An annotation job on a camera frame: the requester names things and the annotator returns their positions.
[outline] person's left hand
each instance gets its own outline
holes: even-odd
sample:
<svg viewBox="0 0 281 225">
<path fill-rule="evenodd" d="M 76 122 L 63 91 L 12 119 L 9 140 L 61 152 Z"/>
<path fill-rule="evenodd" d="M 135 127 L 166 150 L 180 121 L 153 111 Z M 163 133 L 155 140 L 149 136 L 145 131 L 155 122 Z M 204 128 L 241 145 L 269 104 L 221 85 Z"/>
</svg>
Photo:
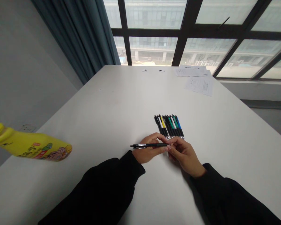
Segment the person's left hand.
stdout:
<svg viewBox="0 0 281 225">
<path fill-rule="evenodd" d="M 159 143 L 159 141 L 157 140 L 157 138 L 159 140 L 161 140 L 163 143 L 167 142 L 167 139 L 165 138 L 165 136 L 163 136 L 160 133 L 154 133 L 151 134 L 147 137 L 145 137 L 140 144 L 151 144 L 151 143 Z M 142 149 L 134 149 L 132 151 L 132 154 L 134 155 L 134 157 L 136 158 L 136 160 L 139 163 L 147 163 L 149 162 L 151 159 L 153 159 L 154 156 L 157 156 L 161 153 L 164 153 L 165 151 L 171 149 L 171 147 L 168 145 L 167 147 L 148 147 L 148 148 L 142 148 Z"/>
</svg>

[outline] black pen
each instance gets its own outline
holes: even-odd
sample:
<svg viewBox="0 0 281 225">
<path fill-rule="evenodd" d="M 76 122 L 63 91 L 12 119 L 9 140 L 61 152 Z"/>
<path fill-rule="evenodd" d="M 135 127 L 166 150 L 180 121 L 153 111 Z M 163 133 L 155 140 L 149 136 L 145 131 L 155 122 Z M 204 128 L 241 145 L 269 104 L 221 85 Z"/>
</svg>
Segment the black pen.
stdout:
<svg viewBox="0 0 281 225">
<path fill-rule="evenodd" d="M 160 124 L 159 124 L 159 122 L 158 122 L 158 120 L 157 120 L 157 116 L 156 116 L 156 115 L 154 115 L 154 119 L 155 119 L 155 122 L 156 122 L 156 124 L 157 124 L 157 126 L 158 126 L 159 133 L 162 134 L 162 132 L 161 132 L 161 127 L 160 127 Z"/>
<path fill-rule="evenodd" d="M 162 128 L 162 124 L 161 124 L 161 120 L 160 120 L 159 116 L 157 116 L 157 121 L 158 121 L 158 124 L 159 124 L 159 126 L 160 126 L 160 133 L 161 133 L 163 136 L 165 136 L 165 132 L 164 132 L 164 130 L 163 130 L 163 128 Z"/>
<path fill-rule="evenodd" d="M 167 145 L 167 143 L 155 143 L 155 144 L 134 144 L 134 145 L 130 145 L 130 147 L 133 148 L 147 148 L 147 147 L 165 147 Z"/>
<path fill-rule="evenodd" d="M 180 129 L 179 129 L 179 126 L 178 126 L 178 123 L 177 123 L 177 120 L 176 120 L 176 117 L 174 116 L 174 114 L 172 114 L 172 118 L 173 118 L 174 123 L 175 123 L 175 126 L 176 126 L 176 128 L 177 128 L 177 132 L 178 132 L 178 134 L 179 134 L 179 137 L 182 138 L 182 134 L 181 134 L 181 132 L 180 132 Z"/>
<path fill-rule="evenodd" d="M 176 117 L 176 120 L 177 120 L 177 123 L 178 123 L 179 129 L 180 129 L 180 133 L 181 133 L 181 135 L 182 135 L 182 138 L 184 139 L 184 134 L 183 134 L 183 131 L 182 131 L 182 129 L 181 129 L 181 126 L 180 126 L 180 123 L 179 123 L 179 120 L 178 120 L 177 115 L 175 115 L 175 117 Z"/>
<path fill-rule="evenodd" d="M 161 115 L 158 115 L 159 119 L 160 119 L 160 122 L 161 122 L 161 125 L 162 125 L 162 130 L 163 130 L 163 133 L 165 134 L 164 136 L 169 139 L 169 135 L 168 135 L 168 132 L 166 131 L 166 127 L 165 127 L 165 123 L 161 117 Z"/>
<path fill-rule="evenodd" d="M 179 135 L 179 133 L 178 133 L 178 130 L 177 130 L 177 127 L 176 127 L 176 124 L 175 124 L 175 122 L 174 122 L 173 117 L 172 117 L 172 116 L 170 116 L 170 119 L 171 119 L 172 124 L 173 124 L 173 126 L 174 126 L 174 132 L 175 132 L 176 136 L 178 136 L 178 137 L 179 137 L 180 135 Z"/>
<path fill-rule="evenodd" d="M 176 132 L 174 131 L 174 126 L 173 126 L 173 124 L 172 124 L 171 118 L 170 118 L 168 115 L 166 115 L 166 118 L 169 120 L 169 123 L 170 123 L 170 130 L 172 131 L 173 137 L 177 136 L 177 135 L 176 135 Z"/>
<path fill-rule="evenodd" d="M 165 123 L 166 129 L 168 130 L 168 133 L 169 133 L 170 137 L 173 138 L 172 132 L 169 129 L 169 121 L 166 120 L 166 117 L 164 115 L 162 115 L 162 118 L 163 118 L 163 121 Z"/>
</svg>

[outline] black sweater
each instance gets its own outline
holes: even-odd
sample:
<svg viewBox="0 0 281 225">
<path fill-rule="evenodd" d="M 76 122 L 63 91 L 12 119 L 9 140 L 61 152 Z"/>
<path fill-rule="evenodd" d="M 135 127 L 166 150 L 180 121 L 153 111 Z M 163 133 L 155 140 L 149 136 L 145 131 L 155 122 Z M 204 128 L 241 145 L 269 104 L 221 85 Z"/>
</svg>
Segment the black sweater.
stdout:
<svg viewBox="0 0 281 225">
<path fill-rule="evenodd" d="M 223 178 L 210 164 L 191 179 L 211 224 L 281 224 L 236 181 Z M 74 190 L 38 224 L 117 224 L 128 208 L 145 169 L 131 151 L 89 169 Z"/>
</svg>

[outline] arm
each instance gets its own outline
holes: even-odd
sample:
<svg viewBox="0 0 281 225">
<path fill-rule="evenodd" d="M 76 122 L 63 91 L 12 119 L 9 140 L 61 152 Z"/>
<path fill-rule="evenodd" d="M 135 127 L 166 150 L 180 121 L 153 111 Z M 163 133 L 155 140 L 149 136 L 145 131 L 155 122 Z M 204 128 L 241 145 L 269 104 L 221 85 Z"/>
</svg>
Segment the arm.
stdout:
<svg viewBox="0 0 281 225">
<path fill-rule="evenodd" d="M 152 134 L 142 143 L 158 142 L 156 138 L 166 141 L 161 134 Z M 132 201 L 138 178 L 145 173 L 141 163 L 164 151 L 163 147 L 129 150 L 121 159 L 92 167 L 38 224 L 117 224 Z"/>
<path fill-rule="evenodd" d="M 281 224 L 237 182 L 222 177 L 209 163 L 202 165 L 189 143 L 179 137 L 168 142 L 173 144 L 169 152 L 191 175 L 211 224 Z"/>
</svg>

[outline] wall outlet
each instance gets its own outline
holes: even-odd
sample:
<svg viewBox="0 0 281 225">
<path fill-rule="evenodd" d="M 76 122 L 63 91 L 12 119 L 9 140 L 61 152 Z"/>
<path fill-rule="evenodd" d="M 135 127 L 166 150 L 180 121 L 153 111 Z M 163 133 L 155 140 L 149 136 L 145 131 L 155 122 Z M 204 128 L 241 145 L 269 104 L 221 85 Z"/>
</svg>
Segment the wall outlet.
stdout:
<svg viewBox="0 0 281 225">
<path fill-rule="evenodd" d="M 20 132 L 32 133 L 35 129 L 36 129 L 35 126 L 33 126 L 31 124 L 25 124 L 19 129 L 19 131 Z"/>
</svg>

